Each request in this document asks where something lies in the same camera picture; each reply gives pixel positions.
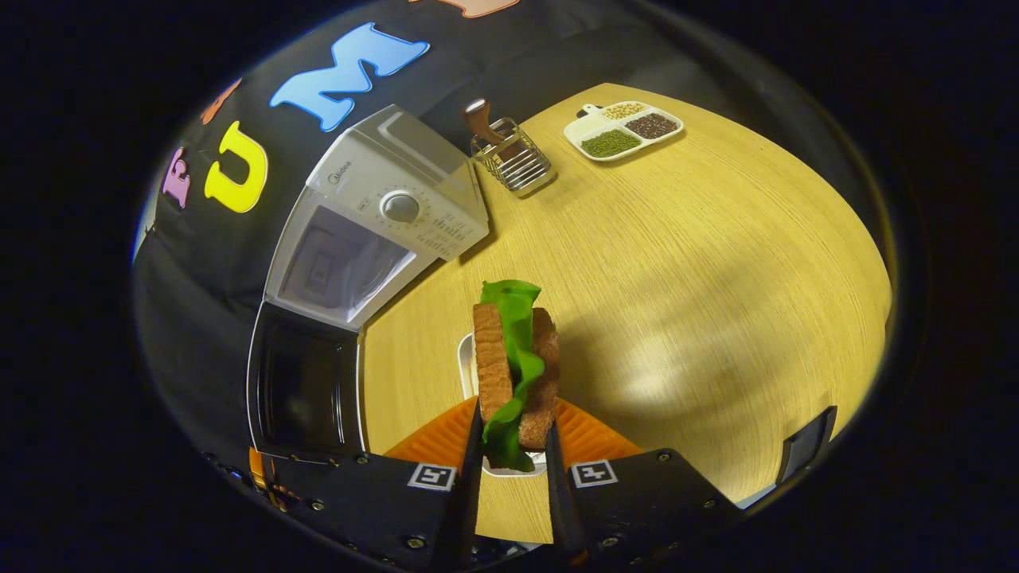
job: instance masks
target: beans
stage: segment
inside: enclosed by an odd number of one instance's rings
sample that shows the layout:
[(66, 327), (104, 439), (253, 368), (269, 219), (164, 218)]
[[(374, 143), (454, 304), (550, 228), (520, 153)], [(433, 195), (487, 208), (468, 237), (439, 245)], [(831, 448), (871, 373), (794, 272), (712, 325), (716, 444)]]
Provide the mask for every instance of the beans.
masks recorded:
[(628, 115), (633, 115), (638, 111), (644, 111), (647, 106), (639, 103), (621, 103), (601, 110), (601, 114), (609, 119), (623, 119)]
[(654, 140), (665, 134), (675, 132), (676, 123), (657, 113), (650, 113), (644, 117), (628, 121), (627, 128), (645, 140)]
[(609, 157), (639, 145), (640, 140), (637, 138), (619, 129), (612, 129), (581, 142), (580, 147), (591, 157)]

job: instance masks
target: wooden handle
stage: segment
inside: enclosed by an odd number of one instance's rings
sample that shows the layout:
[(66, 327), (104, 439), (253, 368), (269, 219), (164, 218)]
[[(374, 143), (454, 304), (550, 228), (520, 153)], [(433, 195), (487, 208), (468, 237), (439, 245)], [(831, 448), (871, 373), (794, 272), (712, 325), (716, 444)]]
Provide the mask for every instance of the wooden handle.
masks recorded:
[(467, 126), (471, 129), (472, 134), (491, 145), (499, 145), (505, 140), (505, 137), (492, 129), (489, 125), (488, 112), (491, 107), (492, 104), (488, 103), (488, 100), (474, 100), (464, 108), (464, 120), (467, 121)]

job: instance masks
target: wire rack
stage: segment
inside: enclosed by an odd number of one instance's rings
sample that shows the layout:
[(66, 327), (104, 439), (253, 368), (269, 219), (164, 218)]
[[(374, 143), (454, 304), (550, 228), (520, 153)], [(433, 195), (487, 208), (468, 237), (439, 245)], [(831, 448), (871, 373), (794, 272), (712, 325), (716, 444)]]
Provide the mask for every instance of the wire rack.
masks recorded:
[(491, 124), (505, 137), (491, 145), (478, 136), (471, 139), (471, 153), (514, 195), (524, 197), (555, 178), (555, 169), (531, 138), (509, 117)]

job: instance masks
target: yellow letter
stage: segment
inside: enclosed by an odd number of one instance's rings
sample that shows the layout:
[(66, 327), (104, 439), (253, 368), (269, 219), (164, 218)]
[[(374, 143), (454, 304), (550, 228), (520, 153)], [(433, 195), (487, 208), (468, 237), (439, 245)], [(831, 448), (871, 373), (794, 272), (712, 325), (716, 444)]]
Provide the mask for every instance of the yellow letter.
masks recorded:
[(240, 121), (230, 123), (219, 142), (219, 153), (230, 150), (248, 162), (248, 180), (235, 184), (219, 170), (219, 161), (209, 168), (205, 178), (205, 196), (212, 197), (237, 213), (246, 213), (258, 203), (269, 174), (269, 158), (255, 140), (240, 133)]

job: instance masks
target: white microwave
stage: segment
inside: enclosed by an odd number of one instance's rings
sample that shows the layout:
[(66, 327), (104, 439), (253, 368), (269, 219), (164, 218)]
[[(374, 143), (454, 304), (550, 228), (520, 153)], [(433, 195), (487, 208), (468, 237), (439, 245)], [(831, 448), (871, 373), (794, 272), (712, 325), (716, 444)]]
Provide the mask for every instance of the white microwave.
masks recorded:
[(471, 160), (418, 118), (390, 105), (340, 134), (270, 264), (248, 361), (256, 450), (316, 463), (362, 450), (360, 328), (486, 235)]

